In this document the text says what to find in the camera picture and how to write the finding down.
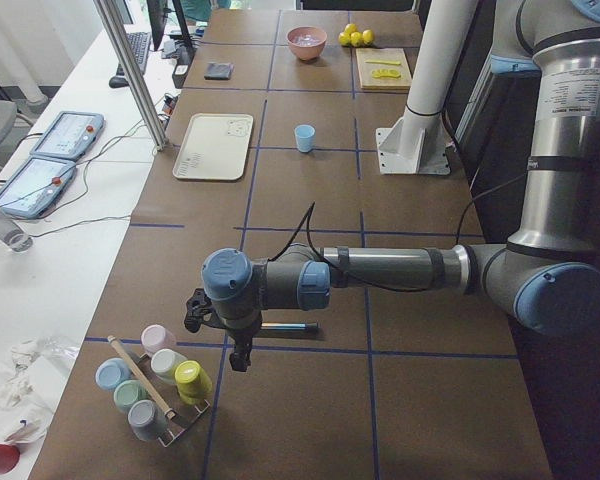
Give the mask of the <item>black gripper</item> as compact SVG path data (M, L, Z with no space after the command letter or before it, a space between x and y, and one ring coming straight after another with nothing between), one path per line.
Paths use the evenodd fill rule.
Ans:
M262 314L257 313L253 321L246 327L228 330L229 336L234 341L234 349L230 355L230 363L234 371L246 372L251 366L253 338L260 332L262 320Z

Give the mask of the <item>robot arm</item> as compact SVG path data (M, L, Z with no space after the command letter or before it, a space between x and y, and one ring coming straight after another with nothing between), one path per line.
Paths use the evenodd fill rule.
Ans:
M569 335L600 316L600 271L585 237L599 156L600 1L500 1L496 73L541 75L519 229L503 244L436 248L316 248L290 241L252 260L225 248L203 263L184 325L225 330L231 367L250 365L262 314L325 308L334 288L481 293L525 327Z

